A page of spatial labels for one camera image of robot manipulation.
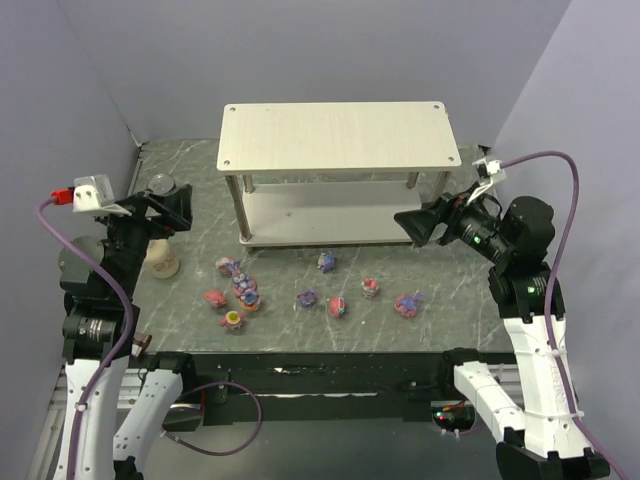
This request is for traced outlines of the red bunny ear toy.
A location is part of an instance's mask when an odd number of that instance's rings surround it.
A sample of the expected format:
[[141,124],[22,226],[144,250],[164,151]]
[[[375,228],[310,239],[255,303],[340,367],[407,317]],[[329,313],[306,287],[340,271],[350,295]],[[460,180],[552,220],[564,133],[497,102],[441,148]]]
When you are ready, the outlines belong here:
[[374,298],[379,291],[379,283],[372,277],[365,277],[361,282],[362,293],[366,298]]

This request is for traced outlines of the pink toy yellow hat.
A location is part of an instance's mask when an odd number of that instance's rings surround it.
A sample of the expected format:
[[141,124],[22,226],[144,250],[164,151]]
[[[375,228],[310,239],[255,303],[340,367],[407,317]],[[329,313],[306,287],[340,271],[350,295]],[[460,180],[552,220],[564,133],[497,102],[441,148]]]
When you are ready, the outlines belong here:
[[238,330],[245,323],[245,315],[239,311],[228,311],[222,317],[220,325],[227,330]]

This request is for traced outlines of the pink blue goggles toy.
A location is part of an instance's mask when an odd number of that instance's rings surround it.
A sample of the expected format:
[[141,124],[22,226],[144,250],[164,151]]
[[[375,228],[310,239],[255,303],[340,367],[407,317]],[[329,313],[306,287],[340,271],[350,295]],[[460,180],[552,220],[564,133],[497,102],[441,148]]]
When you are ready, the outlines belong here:
[[328,301],[328,313],[334,318],[340,318],[346,311],[346,301],[342,296],[334,296]]

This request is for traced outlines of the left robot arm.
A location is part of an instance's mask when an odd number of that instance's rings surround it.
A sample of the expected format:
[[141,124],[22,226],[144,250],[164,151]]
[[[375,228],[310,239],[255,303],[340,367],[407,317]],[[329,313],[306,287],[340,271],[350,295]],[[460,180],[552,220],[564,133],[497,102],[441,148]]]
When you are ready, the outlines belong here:
[[104,175],[78,178],[51,194],[50,204],[71,205],[106,228],[104,239],[54,235],[63,246],[58,263],[66,312],[67,401],[58,479],[143,478],[170,407],[196,383],[191,355],[160,352],[147,365],[125,420],[117,420],[140,313],[132,299],[148,246],[190,230],[191,199],[192,187],[185,184],[118,200]]

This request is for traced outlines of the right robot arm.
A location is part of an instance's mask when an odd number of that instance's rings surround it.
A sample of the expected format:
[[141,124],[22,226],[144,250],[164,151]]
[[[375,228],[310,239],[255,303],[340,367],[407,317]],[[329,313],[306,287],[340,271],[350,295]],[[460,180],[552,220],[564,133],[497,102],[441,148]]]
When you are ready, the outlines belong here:
[[555,235],[554,211],[523,196],[493,215],[484,204],[489,198],[473,199],[468,191],[445,194],[394,216],[417,247],[443,225],[438,244],[459,240],[491,262],[490,292],[512,344],[523,401],[511,398],[474,349],[443,353],[439,386],[470,401],[491,431],[502,478],[605,478],[610,463],[577,425],[580,413],[566,365],[566,309],[545,261]]

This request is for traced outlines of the white two-tier shelf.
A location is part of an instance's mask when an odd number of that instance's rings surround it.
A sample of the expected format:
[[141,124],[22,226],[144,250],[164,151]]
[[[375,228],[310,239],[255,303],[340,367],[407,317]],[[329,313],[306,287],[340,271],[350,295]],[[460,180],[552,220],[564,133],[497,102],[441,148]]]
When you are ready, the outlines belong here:
[[419,176],[461,164],[438,101],[228,104],[217,158],[248,249],[407,244]]

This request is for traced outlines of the dark soda can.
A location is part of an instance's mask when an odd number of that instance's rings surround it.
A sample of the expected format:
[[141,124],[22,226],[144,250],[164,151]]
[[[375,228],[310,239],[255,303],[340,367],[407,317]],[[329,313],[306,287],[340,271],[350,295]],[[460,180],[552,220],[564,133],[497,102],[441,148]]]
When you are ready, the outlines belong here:
[[176,181],[173,176],[161,173],[151,177],[147,183],[146,189],[158,196],[165,196],[172,193],[177,188]]

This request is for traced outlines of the beige pump lotion bottle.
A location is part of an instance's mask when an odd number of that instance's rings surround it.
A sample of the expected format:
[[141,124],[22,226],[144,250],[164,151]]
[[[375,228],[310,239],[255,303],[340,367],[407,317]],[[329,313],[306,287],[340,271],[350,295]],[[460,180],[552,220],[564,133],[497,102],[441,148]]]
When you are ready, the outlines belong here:
[[143,262],[146,271],[157,279],[173,277],[179,270],[180,261],[166,239],[151,240]]

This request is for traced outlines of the pink white toy top-left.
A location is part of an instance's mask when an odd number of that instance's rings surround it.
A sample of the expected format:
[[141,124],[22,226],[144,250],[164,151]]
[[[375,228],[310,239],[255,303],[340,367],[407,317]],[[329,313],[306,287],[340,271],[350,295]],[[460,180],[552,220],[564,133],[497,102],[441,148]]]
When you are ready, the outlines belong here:
[[231,257],[220,257],[215,261],[215,267],[222,273],[230,275],[240,268],[240,262]]

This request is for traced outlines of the pink purple lying toy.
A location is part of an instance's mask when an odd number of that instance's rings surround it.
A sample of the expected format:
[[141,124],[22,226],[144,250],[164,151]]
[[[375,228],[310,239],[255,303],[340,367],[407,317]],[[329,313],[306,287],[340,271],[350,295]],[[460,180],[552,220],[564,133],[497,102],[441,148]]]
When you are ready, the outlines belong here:
[[404,318],[414,318],[425,296],[423,292],[399,295],[394,301],[394,309]]

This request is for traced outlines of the purple spotted toy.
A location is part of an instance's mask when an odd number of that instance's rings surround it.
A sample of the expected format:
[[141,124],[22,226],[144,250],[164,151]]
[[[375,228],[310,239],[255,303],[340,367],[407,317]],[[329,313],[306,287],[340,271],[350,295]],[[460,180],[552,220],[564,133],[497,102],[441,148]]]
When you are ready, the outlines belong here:
[[242,296],[246,291],[257,289],[256,281],[241,269],[236,269],[231,273],[232,291],[236,297]]

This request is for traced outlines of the orange base purple toy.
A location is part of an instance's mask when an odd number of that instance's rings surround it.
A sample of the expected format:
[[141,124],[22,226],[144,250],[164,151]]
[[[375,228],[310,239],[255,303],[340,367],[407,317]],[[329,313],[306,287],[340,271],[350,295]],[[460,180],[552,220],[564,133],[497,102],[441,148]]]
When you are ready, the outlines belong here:
[[246,311],[256,311],[261,305],[261,296],[256,290],[246,290],[238,297],[239,304]]

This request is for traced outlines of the purple white standing toy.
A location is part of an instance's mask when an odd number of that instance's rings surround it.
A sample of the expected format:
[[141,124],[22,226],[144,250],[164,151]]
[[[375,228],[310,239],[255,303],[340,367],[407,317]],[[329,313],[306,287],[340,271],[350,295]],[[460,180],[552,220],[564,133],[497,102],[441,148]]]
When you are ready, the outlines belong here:
[[322,273],[332,271],[336,266],[336,257],[331,252],[322,252],[317,261],[317,268]]

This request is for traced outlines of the purple toy centre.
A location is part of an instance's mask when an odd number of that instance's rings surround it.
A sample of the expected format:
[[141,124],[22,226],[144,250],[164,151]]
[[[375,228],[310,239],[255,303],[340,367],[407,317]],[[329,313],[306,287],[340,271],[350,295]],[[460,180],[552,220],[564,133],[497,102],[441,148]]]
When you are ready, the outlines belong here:
[[297,305],[301,308],[311,308],[316,302],[317,296],[314,289],[305,290],[297,295]]

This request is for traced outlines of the small electronics board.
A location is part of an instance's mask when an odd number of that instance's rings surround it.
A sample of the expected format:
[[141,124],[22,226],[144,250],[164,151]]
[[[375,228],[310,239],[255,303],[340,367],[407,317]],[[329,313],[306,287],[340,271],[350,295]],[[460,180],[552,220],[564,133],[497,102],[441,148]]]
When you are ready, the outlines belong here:
[[460,435],[471,431],[476,423],[474,407],[467,401],[455,404],[437,405],[432,408],[434,427],[440,432]]

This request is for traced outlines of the black front base bar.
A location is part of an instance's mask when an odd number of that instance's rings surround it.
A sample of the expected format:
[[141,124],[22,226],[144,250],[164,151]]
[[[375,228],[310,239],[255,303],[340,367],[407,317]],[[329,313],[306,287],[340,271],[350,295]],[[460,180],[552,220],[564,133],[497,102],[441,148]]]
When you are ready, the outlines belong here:
[[462,401],[450,352],[195,353],[185,400],[206,426],[399,418],[429,422]]

